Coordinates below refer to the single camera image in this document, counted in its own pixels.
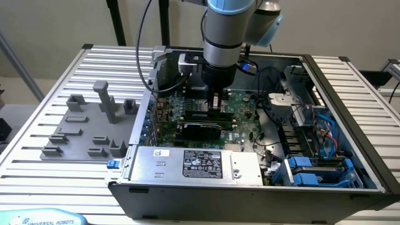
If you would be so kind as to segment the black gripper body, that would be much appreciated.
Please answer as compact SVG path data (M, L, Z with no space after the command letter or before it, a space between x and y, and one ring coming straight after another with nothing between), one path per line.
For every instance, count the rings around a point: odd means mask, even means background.
M213 93L220 93L224 88L232 85L236 74L236 65L231 67L216 67L204 64L201 69L201 80Z

